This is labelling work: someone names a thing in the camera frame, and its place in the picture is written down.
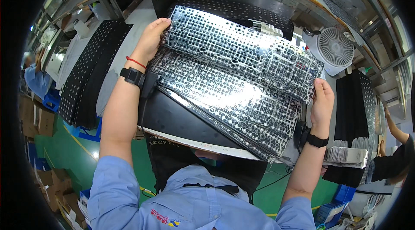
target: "stack of black sheets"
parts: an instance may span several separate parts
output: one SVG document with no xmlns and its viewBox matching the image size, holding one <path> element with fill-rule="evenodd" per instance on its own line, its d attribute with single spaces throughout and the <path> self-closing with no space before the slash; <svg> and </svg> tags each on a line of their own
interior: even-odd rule
<svg viewBox="0 0 415 230">
<path fill-rule="evenodd" d="M 103 21 L 71 71 L 61 94 L 59 115 L 69 125 L 96 125 L 96 103 L 104 78 L 132 25 Z"/>
</svg>

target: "black wrist strap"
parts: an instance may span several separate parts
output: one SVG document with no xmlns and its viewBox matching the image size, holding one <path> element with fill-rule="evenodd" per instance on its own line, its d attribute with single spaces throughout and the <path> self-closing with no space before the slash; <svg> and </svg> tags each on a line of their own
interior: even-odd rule
<svg viewBox="0 0 415 230">
<path fill-rule="evenodd" d="M 122 68 L 120 72 L 120 76 L 124 77 L 124 80 L 126 82 L 130 82 L 136 86 L 138 86 L 140 89 L 143 88 L 144 83 L 144 74 L 141 73 L 139 70 L 136 70 L 134 68 Z"/>
<path fill-rule="evenodd" d="M 313 146 L 320 148 L 323 146 L 327 146 L 327 144 L 329 143 L 329 139 L 320 139 L 317 136 L 309 133 L 307 136 L 307 142 Z"/>
</svg>

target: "fan grille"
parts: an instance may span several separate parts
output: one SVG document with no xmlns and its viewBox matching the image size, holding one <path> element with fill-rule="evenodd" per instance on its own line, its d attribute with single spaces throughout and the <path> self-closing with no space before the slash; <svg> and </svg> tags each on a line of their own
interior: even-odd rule
<svg viewBox="0 0 415 230">
<path fill-rule="evenodd" d="M 353 60 L 353 45 L 334 27 L 324 29 L 318 36 L 317 44 L 321 56 L 333 66 L 346 67 Z"/>
</svg>

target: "black shirt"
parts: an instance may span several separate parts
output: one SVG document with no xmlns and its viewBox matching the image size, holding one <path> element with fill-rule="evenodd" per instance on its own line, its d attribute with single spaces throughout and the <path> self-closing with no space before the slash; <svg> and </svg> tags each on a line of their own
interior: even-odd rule
<svg viewBox="0 0 415 230">
<path fill-rule="evenodd" d="M 414 155 L 414 139 L 409 135 L 406 143 L 398 147 L 393 155 L 373 159 L 375 171 L 373 172 L 372 182 L 397 176 L 410 164 Z"/>
</svg>

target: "black cable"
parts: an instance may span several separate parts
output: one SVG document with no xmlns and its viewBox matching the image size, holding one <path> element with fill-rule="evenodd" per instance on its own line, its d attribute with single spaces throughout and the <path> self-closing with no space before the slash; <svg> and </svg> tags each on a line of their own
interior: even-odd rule
<svg viewBox="0 0 415 230">
<path fill-rule="evenodd" d="M 150 143 L 150 140 L 147 138 L 147 135 L 144 132 L 144 128 L 143 128 L 143 120 L 144 120 L 144 113 L 146 112 L 147 100 L 148 100 L 148 98 L 146 98 L 146 101 L 144 102 L 143 114 L 141 116 L 141 123 L 140 123 L 140 125 L 141 125 L 141 132 L 143 133 L 143 136 L 146 139 L 146 142 Z"/>
<path fill-rule="evenodd" d="M 143 194 L 144 196 L 148 197 L 148 198 L 152 198 L 151 196 L 147 196 L 146 194 L 144 194 L 144 190 L 141 190 L 141 194 Z"/>
<path fill-rule="evenodd" d="M 272 182 L 272 183 L 270 183 L 270 184 L 268 184 L 268 185 L 266 185 L 266 186 L 264 186 L 264 187 L 261 187 L 261 188 L 259 188 L 259 189 L 256 189 L 255 191 L 253 191 L 252 192 L 252 205 L 254 204 L 254 193 L 255 192 L 257 192 L 258 190 L 261 190 L 261 189 L 263 189 L 263 188 L 266 188 L 266 187 L 268 187 L 268 186 L 271 186 L 272 184 L 274 184 L 274 183 L 276 183 L 276 182 L 278 182 L 278 181 L 281 181 L 283 178 L 285 178 L 286 176 L 288 176 L 288 175 L 290 175 L 291 174 L 291 168 L 290 167 L 286 167 L 286 172 L 287 172 L 287 174 L 286 175 L 284 175 L 284 176 L 282 176 L 281 178 L 279 178 L 278 180 L 276 180 L 276 181 L 274 181 L 274 182 Z"/>
</svg>

